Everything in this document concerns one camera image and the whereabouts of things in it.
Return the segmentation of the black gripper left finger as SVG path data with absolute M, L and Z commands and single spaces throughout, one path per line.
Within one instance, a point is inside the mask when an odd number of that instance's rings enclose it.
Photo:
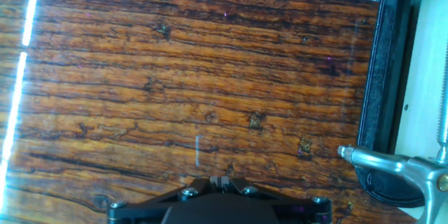
M 187 202 L 196 197 L 216 193 L 218 186 L 218 176 L 195 178 L 189 185 L 143 202 L 115 201 L 110 203 L 106 209 L 107 223 L 138 223 L 143 220 L 151 222 L 163 219 L 170 207 L 179 202 Z

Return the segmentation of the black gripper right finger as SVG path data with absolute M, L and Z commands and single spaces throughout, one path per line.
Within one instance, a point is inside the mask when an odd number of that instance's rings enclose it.
M 332 222 L 332 202 L 327 197 L 294 198 L 264 188 L 243 177 L 218 178 L 220 199 L 225 210 L 243 223 L 320 223 Z

